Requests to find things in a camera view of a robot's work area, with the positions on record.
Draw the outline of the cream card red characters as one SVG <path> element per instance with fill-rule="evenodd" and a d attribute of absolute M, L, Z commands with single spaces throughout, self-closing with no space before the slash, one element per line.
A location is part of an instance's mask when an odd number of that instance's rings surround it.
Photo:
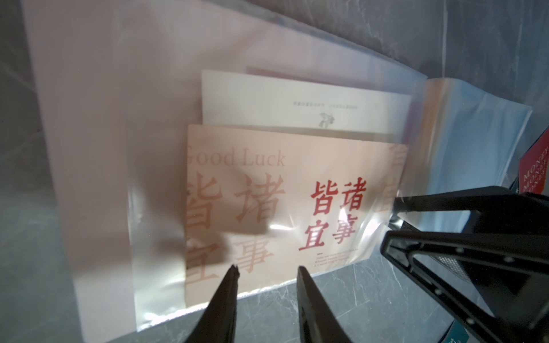
<path fill-rule="evenodd" d="M 227 269 L 241 294 L 366 260 L 393 208 L 403 144 L 192 125 L 187 145 L 186 304 Z"/>

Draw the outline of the green card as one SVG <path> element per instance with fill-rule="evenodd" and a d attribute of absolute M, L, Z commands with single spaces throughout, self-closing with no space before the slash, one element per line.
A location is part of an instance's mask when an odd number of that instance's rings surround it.
<path fill-rule="evenodd" d="M 447 331 L 438 341 L 439 343 L 467 343 L 470 339 L 470 335 L 457 321 L 453 321 Z"/>

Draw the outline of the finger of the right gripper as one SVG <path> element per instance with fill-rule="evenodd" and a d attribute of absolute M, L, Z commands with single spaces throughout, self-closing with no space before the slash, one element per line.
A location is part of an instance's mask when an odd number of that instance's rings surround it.
<path fill-rule="evenodd" d="M 547 234 L 548 197 L 517 194 L 505 187 L 481 187 L 414 197 L 398 197 L 393 212 L 469 211 L 464 233 Z"/>
<path fill-rule="evenodd" d="M 380 250 L 479 342 L 548 341 L 548 237 L 390 231 Z M 487 307 L 423 263 L 425 257 L 473 284 Z"/>

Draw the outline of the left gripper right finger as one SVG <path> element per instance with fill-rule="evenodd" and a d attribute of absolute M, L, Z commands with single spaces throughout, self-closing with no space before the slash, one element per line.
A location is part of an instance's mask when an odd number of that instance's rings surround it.
<path fill-rule="evenodd" d="M 303 266 L 297 270 L 297 302 L 301 342 L 351 342 Z"/>

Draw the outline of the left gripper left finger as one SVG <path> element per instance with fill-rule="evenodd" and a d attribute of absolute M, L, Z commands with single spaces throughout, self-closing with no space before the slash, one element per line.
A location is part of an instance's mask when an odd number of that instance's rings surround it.
<path fill-rule="evenodd" d="M 237 321 L 237 294 L 240 273 L 232 265 L 217 288 L 186 343 L 233 343 Z"/>

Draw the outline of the pink photo album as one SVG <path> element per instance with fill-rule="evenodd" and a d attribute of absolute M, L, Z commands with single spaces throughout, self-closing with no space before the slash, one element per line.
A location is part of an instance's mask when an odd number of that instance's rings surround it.
<path fill-rule="evenodd" d="M 22 7 L 86 342 L 367 260 L 396 197 L 508 185 L 532 114 L 237 1 Z"/>

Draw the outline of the red money card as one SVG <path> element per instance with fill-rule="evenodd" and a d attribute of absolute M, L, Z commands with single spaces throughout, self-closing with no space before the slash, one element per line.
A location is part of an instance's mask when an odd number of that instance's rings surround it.
<path fill-rule="evenodd" d="M 536 140 L 519 161 L 518 191 L 542 194 L 548 172 L 548 129 Z"/>

